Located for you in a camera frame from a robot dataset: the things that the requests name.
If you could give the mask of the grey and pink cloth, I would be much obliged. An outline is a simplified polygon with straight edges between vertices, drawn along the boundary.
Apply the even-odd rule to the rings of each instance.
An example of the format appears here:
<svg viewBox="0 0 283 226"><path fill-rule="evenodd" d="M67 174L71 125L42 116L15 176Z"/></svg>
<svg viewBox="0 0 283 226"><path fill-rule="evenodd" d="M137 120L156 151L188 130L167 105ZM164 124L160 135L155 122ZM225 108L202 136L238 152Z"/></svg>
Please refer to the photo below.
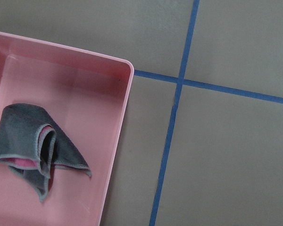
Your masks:
<svg viewBox="0 0 283 226"><path fill-rule="evenodd" d="M49 113L37 105L6 106L0 119L0 163L26 181L42 202L52 169L74 169L91 177L79 150Z"/></svg>

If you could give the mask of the pink plastic bin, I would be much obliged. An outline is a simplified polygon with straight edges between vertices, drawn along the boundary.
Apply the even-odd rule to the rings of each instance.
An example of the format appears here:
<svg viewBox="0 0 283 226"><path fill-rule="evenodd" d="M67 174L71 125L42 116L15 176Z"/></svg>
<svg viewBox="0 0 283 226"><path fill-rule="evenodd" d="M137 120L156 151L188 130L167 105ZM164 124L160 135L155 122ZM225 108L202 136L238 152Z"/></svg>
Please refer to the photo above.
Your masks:
<svg viewBox="0 0 283 226"><path fill-rule="evenodd" d="M0 164L0 226L98 226L133 79L129 61L0 32L0 118L12 103L43 107L92 176L56 169L45 201Z"/></svg>

